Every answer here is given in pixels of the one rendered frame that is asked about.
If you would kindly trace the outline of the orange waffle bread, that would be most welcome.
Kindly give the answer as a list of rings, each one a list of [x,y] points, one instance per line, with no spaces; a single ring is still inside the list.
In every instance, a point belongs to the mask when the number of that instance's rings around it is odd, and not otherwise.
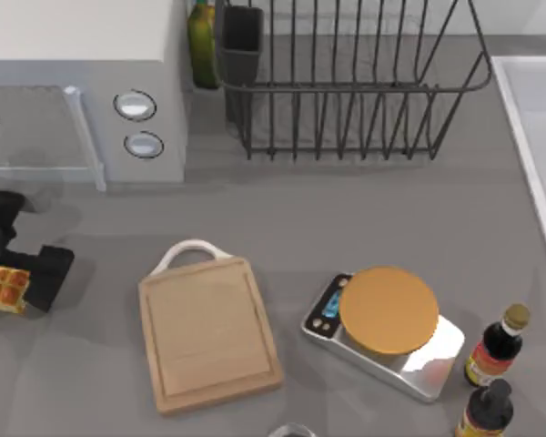
[[[0,311],[24,313],[26,306],[24,296],[29,285],[28,271],[0,266]]]

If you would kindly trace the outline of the glass microwave door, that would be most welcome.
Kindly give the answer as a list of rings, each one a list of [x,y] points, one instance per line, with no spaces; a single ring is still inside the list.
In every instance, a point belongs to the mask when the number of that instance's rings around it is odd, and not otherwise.
[[[93,180],[60,88],[0,86],[0,178]]]

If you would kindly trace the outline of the small round microwave knob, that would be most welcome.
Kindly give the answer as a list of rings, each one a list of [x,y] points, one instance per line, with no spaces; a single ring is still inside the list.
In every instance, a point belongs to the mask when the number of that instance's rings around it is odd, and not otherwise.
[[[149,131],[140,131],[126,136],[123,144],[128,154],[139,159],[157,158],[165,149],[162,139]]]

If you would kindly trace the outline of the large round microwave knob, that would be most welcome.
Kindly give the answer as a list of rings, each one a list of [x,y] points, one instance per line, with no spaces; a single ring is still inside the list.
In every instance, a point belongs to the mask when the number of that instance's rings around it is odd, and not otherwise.
[[[149,120],[157,112],[154,98],[144,91],[135,89],[115,95],[113,106],[122,118],[134,122]]]

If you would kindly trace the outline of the pale microwave oven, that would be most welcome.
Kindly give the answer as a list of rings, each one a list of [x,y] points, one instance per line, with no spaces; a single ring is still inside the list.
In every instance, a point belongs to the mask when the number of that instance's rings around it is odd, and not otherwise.
[[[186,22],[183,0],[0,0],[0,86],[78,87],[106,188],[180,183],[192,87]],[[115,111],[115,95],[132,89],[156,101],[149,120]],[[162,139],[159,157],[126,152],[124,138],[140,131]]]

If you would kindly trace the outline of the green bottle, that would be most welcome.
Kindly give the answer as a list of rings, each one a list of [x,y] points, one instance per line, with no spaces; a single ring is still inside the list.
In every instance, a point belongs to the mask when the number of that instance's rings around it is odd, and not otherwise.
[[[215,7],[208,0],[195,0],[187,19],[187,37],[194,85],[219,89],[215,63]]]

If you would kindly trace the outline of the dark grey cutlery holder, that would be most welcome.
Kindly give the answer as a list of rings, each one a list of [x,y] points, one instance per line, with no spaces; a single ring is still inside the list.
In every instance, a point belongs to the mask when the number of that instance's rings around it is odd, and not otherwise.
[[[223,78],[232,86],[252,87],[263,46],[264,13],[252,6],[226,5],[220,54]]]

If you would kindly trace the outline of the silver kitchen scale orange plate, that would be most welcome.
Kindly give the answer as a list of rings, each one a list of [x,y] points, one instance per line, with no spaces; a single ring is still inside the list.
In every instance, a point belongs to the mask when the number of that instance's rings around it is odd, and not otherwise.
[[[319,346],[424,402],[442,393],[465,341],[432,289],[398,267],[340,272],[301,323]]]

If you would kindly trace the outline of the dark bottle gold cap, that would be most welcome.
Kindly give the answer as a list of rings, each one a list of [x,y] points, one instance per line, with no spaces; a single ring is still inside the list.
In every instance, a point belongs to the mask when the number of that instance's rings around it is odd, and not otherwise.
[[[488,386],[501,378],[521,351],[522,332],[531,318],[521,303],[510,305],[499,321],[490,324],[464,365],[466,380],[475,387]]]

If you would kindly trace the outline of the dark bottle black cap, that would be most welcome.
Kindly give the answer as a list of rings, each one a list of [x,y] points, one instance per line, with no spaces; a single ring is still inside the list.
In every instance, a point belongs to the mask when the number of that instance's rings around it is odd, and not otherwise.
[[[463,410],[454,437],[504,437],[514,407],[511,385],[504,379],[475,390]]]

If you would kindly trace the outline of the white sink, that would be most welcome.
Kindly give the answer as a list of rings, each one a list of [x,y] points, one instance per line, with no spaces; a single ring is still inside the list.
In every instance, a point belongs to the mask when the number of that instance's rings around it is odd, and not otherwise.
[[[491,62],[546,242],[546,56]]]

